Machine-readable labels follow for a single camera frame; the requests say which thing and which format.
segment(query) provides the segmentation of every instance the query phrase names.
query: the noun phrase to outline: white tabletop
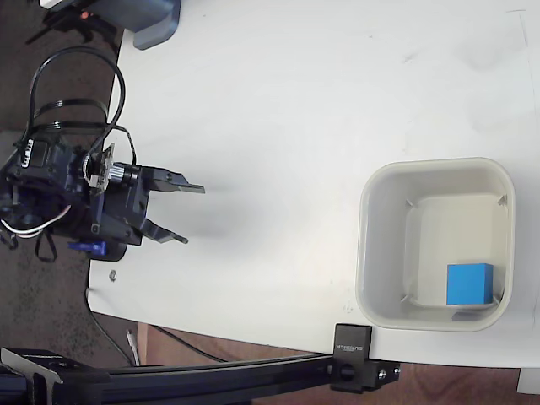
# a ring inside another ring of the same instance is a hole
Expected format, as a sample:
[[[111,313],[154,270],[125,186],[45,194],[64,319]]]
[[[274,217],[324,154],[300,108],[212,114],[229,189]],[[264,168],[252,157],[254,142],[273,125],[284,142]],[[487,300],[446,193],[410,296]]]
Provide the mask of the white tabletop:
[[[139,51],[125,34],[120,123],[139,163],[207,194],[151,194],[148,217],[190,244],[93,262],[92,309],[331,353],[336,323],[369,324],[355,298],[367,179],[484,156],[516,187],[507,312],[481,332],[377,328],[370,355],[540,366],[539,22],[532,0],[184,0],[163,45]],[[118,151],[129,160],[122,135]]]

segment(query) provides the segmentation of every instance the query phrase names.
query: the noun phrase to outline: black bracket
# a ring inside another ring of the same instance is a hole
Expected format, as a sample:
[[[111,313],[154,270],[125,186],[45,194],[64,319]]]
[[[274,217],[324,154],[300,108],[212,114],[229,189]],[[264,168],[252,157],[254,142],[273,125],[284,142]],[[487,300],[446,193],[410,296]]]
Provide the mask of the black bracket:
[[[371,333],[371,327],[336,325],[330,383],[334,391],[360,394],[399,379],[399,363],[369,359]]]
[[[2,348],[3,365],[23,375],[35,405],[100,405],[103,386],[111,377],[103,370],[48,350]]]

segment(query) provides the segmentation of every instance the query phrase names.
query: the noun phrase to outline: plastic bin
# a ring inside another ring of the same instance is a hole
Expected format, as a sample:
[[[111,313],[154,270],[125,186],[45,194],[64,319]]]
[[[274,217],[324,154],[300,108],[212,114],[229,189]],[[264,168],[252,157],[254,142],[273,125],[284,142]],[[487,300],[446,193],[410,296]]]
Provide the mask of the plastic bin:
[[[395,163],[378,170],[361,201],[359,307],[375,325],[478,331],[510,302],[516,196],[490,159]],[[447,266],[494,266],[494,302],[446,305]]]

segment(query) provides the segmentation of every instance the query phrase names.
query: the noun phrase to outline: black cable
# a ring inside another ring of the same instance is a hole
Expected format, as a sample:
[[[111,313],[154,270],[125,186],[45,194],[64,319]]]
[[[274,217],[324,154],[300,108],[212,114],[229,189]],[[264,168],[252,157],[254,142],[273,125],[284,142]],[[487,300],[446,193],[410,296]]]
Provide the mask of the black cable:
[[[93,99],[65,99],[65,100],[52,101],[51,103],[47,103],[43,105],[41,108],[38,108],[34,113],[34,119],[36,119],[38,116],[45,114],[46,112],[55,110],[56,108],[63,108],[63,107],[70,107],[70,106],[77,106],[77,107],[90,106],[90,107],[97,108],[103,114],[105,121],[107,121],[107,116],[108,116],[107,106],[101,101],[93,100]]]
[[[210,353],[206,353],[204,351],[202,351],[200,348],[196,348],[195,346],[193,346],[192,344],[186,342],[184,339],[182,339],[181,337],[177,337],[174,333],[171,333],[169,331],[167,331],[166,329],[164,329],[163,327],[158,327],[156,325],[152,325],[152,327],[158,331],[160,331],[161,333],[167,335],[169,338],[171,339],[174,339],[176,340],[178,343],[180,344],[183,344],[184,346],[186,346],[187,348],[189,348],[190,350],[193,350],[195,353],[198,353],[204,357],[206,357],[207,359],[211,359],[211,360],[214,360],[214,361],[217,361],[218,363],[227,363],[227,360],[223,360],[221,359],[220,357],[217,357],[217,356],[214,356],[213,354],[210,354]]]
[[[64,55],[68,55],[70,53],[86,53],[89,55],[94,55],[95,57],[98,57],[109,67],[112,69],[112,71],[115,73],[116,77],[118,78],[118,83],[120,84],[120,98],[118,100],[118,107],[116,108],[115,114],[111,119],[111,122],[107,123],[105,126],[105,129],[103,133],[95,139],[95,141],[92,143],[92,146],[90,147],[89,151],[86,153],[86,156],[89,157],[102,143],[105,141],[105,139],[109,136],[111,131],[114,129],[116,123],[118,122],[118,119],[120,118],[120,114],[122,113],[122,109],[124,108],[124,104],[126,102],[126,82],[124,81],[124,77],[122,76],[122,72],[120,71],[120,68],[114,63],[107,55],[101,51],[98,51],[97,49],[90,48],[88,46],[73,46],[70,48],[62,49],[61,51],[58,51],[51,56],[49,56],[37,69],[37,71],[34,73],[34,77],[32,78],[32,84],[30,86],[30,108],[29,108],[29,119],[26,123],[26,129],[24,130],[24,133],[19,140],[19,151],[21,153],[21,157],[23,157],[24,153],[24,141],[26,141],[27,137],[32,133],[33,127],[34,127],[34,115],[35,115],[35,92],[37,89],[37,84],[40,80],[40,76],[43,74],[43,71],[46,69],[47,65],[54,61],[55,59],[62,57]]]
[[[84,304],[86,305],[86,309],[88,310],[88,313],[90,317],[92,318],[92,321],[94,321],[95,325],[100,329],[100,332],[103,333],[103,335],[107,338],[107,340],[111,343],[111,345],[118,351],[118,353],[121,354],[121,356],[127,361],[127,363],[135,367],[135,362],[122,350],[120,346],[118,346],[118,343],[115,342],[115,340],[107,333],[107,331],[101,326],[100,322],[96,319],[94,312],[92,312],[90,308],[90,304],[88,303],[88,291],[90,289],[90,265],[88,266],[88,272],[86,274],[86,290],[84,292]]]

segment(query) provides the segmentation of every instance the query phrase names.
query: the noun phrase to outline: blue cube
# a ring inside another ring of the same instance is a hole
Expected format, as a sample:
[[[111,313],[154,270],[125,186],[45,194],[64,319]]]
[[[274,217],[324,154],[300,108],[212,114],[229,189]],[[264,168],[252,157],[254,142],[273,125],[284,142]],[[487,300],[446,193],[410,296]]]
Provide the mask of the blue cube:
[[[448,266],[447,305],[481,305],[493,301],[493,266],[486,263]]]

